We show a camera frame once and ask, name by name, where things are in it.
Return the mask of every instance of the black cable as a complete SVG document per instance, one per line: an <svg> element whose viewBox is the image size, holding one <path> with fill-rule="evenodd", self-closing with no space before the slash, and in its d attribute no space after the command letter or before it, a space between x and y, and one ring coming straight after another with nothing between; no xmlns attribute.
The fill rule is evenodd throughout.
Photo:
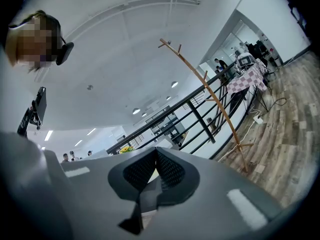
<svg viewBox="0 0 320 240"><path fill-rule="evenodd" d="M258 116L258 118L260 118L260 117L264 116L265 114L268 114L268 113L270 112L270 110L272 109L272 107L274 106L274 104L277 104L278 106L282 107L284 104L286 104L286 103L287 103L287 98L285 98L285 97L278 98L278 99L275 101L275 100L274 100L274 97L272 96L272 93L271 93L271 91L270 91L270 89L269 89L269 88L268 88L268 90L269 90L269 93L270 93L270 95L271 95L271 98L272 98L273 104L272 104L272 106L270 107L270 109L269 109L266 113L263 113L263 114L259 115L259 116ZM279 103L277 103L277 102L278 102L278 101L280 101L280 100L285 100L285 103L283 103L283 104L279 104Z"/></svg>

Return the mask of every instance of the checkered tablecloth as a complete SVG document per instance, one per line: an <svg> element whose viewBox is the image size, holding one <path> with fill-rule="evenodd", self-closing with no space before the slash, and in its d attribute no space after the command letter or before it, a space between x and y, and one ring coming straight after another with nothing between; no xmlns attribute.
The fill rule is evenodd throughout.
<svg viewBox="0 0 320 240"><path fill-rule="evenodd" d="M232 79L227 84L228 94L238 93L253 85L257 85L261 91L267 89L263 82L263 74L267 71L267 68L260 59L257 58L255 61L255 64L244 75Z"/></svg>

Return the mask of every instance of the white tape strip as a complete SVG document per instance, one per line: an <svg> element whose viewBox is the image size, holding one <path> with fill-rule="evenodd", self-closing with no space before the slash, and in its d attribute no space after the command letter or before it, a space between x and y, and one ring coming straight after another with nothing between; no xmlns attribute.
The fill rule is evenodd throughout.
<svg viewBox="0 0 320 240"><path fill-rule="evenodd" d="M79 175L86 174L89 172L90 172L90 170L88 167L82 167L82 168L79 168L76 170L68 170L68 171L65 171L64 173L68 178L71 178L71 177L79 176Z"/></svg>
<svg viewBox="0 0 320 240"><path fill-rule="evenodd" d="M267 225L267 218L241 193L240 189L230 190L227 197L252 230L258 230Z"/></svg>

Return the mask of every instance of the wooden coat rack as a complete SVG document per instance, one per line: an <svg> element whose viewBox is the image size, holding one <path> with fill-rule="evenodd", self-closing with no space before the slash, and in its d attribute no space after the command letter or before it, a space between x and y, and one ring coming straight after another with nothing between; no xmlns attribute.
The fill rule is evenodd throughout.
<svg viewBox="0 0 320 240"><path fill-rule="evenodd" d="M241 144L237 135L237 132L232 124L232 122L230 121L230 118L227 114L227 112L225 111L224 106L220 103L220 100L218 99L218 97L215 95L215 93L212 91L212 89L210 88L210 86L207 84L206 82L206 77L207 77L207 73L208 71L205 72L204 77L202 77L198 71L189 63L189 61L187 61L181 54L180 54L180 49L181 49L181 44L179 44L179 48L178 50L174 49L170 44L171 42L166 42L165 40L163 40L162 38L160 39L160 41L162 42L161 45L158 46L158 48L162 47L162 46L166 46L168 47L171 51L173 51L173 53L175 55L177 55L188 67L189 69L191 69L191 71L195 74L195 76L203 83L203 86L208 90L208 92L210 93L210 95L212 96L213 99L206 99L206 101L212 101L212 102L216 102L217 106L219 107L219 109L221 110L223 116L225 117L226 121L228 122L231 131L233 133L235 142L236 142L236 147L237 149L240 151L241 153L241 157L243 160L243 164L244 164L244 169L246 172L248 172L248 166L244 157L244 153L242 148L243 147L247 147L247 146L253 146L253 143L249 143L249 144Z"/></svg>

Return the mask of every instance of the ceiling light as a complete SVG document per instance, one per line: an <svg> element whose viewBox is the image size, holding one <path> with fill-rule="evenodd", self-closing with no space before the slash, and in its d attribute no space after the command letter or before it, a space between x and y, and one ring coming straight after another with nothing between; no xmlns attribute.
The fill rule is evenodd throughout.
<svg viewBox="0 0 320 240"><path fill-rule="evenodd" d="M44 139L45 142L47 142L47 141L49 140L49 138L50 138L50 136L51 136L51 134L52 134L53 132L54 132L53 130L49 130L49 131L48 131L48 133L46 134L45 139Z"/></svg>
<svg viewBox="0 0 320 240"><path fill-rule="evenodd" d="M76 147L82 140L79 140L74 146Z"/></svg>
<svg viewBox="0 0 320 240"><path fill-rule="evenodd" d="M178 84L178 82L173 81L173 82L172 82L172 84L171 84L171 87L172 87L172 88L173 88L173 87L176 87L176 86L177 86L177 84Z"/></svg>
<svg viewBox="0 0 320 240"><path fill-rule="evenodd" d="M136 107L136 108L132 111L132 114L135 115L136 113L139 113L139 112L140 112L140 108L137 108L137 107Z"/></svg>
<svg viewBox="0 0 320 240"><path fill-rule="evenodd" d="M93 128L87 135L91 134L96 128Z"/></svg>

